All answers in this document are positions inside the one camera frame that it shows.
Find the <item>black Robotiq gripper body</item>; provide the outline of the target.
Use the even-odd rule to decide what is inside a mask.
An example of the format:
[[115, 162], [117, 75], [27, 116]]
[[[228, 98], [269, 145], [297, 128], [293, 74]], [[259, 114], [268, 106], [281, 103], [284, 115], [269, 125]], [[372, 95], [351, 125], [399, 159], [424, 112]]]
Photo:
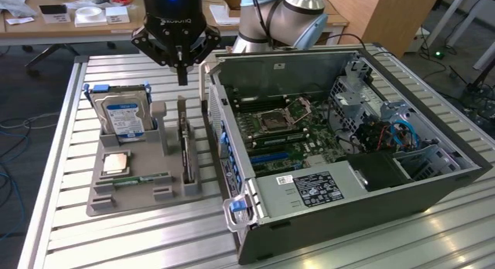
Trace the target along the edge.
[[143, 52], [172, 68], [193, 63], [197, 39], [205, 29], [201, 0], [143, 0], [144, 35], [152, 36]]

